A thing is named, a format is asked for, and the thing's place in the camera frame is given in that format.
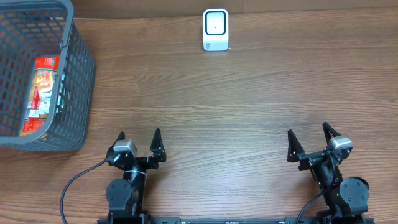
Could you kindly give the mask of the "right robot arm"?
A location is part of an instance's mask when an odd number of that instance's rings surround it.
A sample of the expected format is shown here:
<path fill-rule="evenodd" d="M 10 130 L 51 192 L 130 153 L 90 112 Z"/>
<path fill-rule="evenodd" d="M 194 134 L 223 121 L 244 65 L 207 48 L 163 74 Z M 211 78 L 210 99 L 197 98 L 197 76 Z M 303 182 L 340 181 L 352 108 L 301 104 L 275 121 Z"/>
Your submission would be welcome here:
<path fill-rule="evenodd" d="M 300 171 L 309 170 L 318 183 L 320 193 L 300 211 L 296 222 L 300 222 L 308 207 L 323 197 L 326 210 L 317 212 L 317 223 L 366 223 L 364 213 L 368 211 L 369 184 L 360 177 L 344 179 L 338 166 L 353 150 L 353 141 L 335 131 L 327 122 L 322 124 L 326 139 L 323 150 L 307 154 L 292 129 L 288 130 L 288 162 L 298 162 Z"/>

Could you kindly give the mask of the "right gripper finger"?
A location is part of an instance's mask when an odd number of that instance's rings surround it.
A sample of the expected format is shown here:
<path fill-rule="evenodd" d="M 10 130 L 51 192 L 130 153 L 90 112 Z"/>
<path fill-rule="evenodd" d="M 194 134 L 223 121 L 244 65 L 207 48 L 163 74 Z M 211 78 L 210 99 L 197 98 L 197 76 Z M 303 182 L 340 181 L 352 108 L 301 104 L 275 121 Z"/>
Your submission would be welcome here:
<path fill-rule="evenodd" d="M 295 133 L 292 129 L 288 130 L 288 153 L 287 153 L 287 161 L 288 162 L 298 162 L 301 160 L 301 157 L 305 155 L 305 151 L 302 145 L 299 143 Z"/>
<path fill-rule="evenodd" d="M 335 137 L 340 136 L 340 133 L 334 130 L 327 122 L 322 124 L 323 132 L 325 135 L 326 143 L 332 145 Z"/>

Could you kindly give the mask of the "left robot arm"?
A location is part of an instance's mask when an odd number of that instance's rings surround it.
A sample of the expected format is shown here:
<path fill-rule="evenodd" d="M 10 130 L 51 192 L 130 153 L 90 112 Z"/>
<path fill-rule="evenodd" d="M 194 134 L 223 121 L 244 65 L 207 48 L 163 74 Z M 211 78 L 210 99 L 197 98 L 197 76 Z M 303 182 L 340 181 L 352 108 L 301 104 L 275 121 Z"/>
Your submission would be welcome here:
<path fill-rule="evenodd" d="M 161 130 L 157 128 L 150 145 L 151 156 L 137 157 L 137 148 L 131 139 L 120 132 L 108 149 L 106 162 L 123 172 L 121 179 L 112 181 L 106 189 L 109 214 L 114 218 L 137 217 L 142 213 L 147 171 L 158 169 L 167 160 Z"/>

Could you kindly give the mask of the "orange spaghetti pasta packet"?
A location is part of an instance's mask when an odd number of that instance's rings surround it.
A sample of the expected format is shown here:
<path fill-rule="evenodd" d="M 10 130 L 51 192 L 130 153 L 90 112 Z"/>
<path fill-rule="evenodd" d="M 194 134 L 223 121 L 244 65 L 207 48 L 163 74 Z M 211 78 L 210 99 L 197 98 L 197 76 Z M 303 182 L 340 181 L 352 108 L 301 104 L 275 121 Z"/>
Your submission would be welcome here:
<path fill-rule="evenodd" d="M 46 122 L 55 83 L 54 76 L 57 74 L 59 61 L 59 56 L 36 59 L 34 77 L 20 136 L 33 134 Z"/>

